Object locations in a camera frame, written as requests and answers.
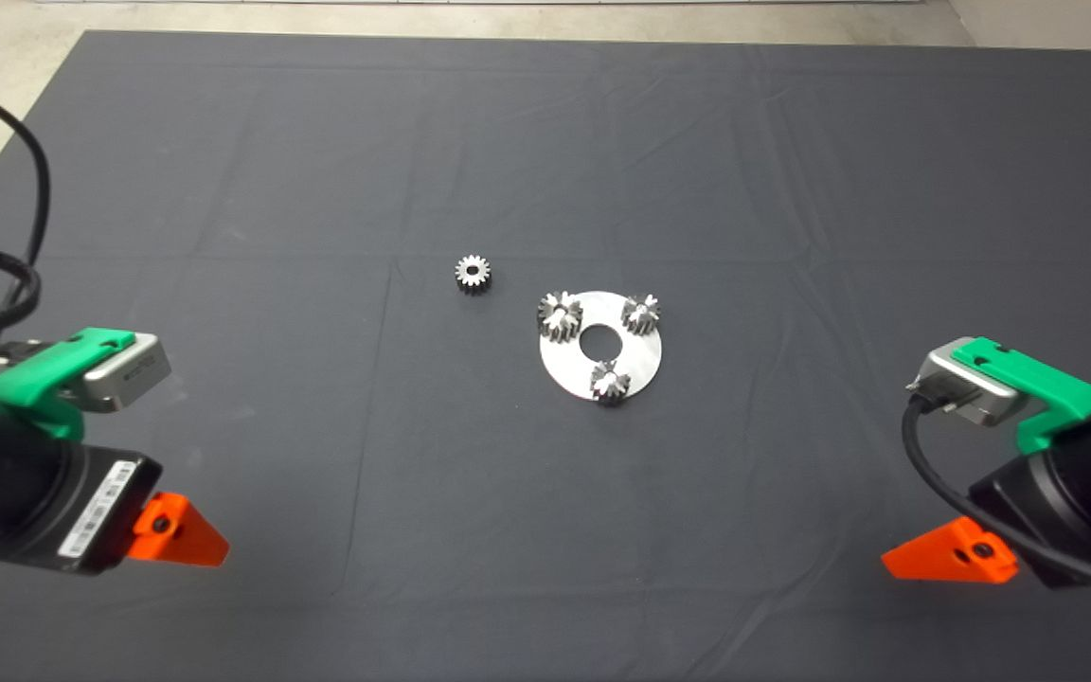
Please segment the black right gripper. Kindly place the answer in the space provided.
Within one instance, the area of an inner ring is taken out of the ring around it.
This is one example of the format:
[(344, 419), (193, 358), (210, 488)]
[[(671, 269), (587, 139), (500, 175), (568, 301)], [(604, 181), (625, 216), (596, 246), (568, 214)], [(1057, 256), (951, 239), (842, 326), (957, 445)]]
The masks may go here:
[[(1091, 524), (1074, 508), (1044, 455), (1005, 463), (970, 484), (969, 499), (1043, 547), (1091, 565)], [(1019, 571), (1009, 545), (966, 515), (885, 552), (882, 562), (900, 581), (1003, 585)]]

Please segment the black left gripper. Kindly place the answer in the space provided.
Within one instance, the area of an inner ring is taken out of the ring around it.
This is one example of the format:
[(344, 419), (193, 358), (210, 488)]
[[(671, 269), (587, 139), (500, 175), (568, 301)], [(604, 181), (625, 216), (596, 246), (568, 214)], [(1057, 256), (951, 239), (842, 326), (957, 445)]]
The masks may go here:
[(193, 502), (168, 492), (152, 496), (161, 474), (159, 462), (139, 452), (75, 446), (45, 519), (44, 567), (99, 575), (125, 553), (139, 561), (223, 565), (228, 540)]

